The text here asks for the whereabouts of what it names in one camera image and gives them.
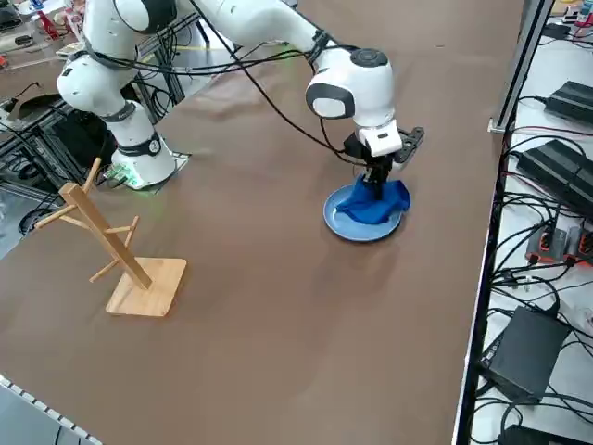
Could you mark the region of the arm's black gripper body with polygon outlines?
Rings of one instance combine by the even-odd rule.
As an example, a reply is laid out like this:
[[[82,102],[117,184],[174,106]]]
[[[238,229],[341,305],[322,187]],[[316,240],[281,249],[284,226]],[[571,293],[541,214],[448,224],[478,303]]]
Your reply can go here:
[[[344,153],[356,159],[364,167],[370,167],[372,165],[372,154],[370,149],[363,144],[355,133],[351,133],[343,143]]]

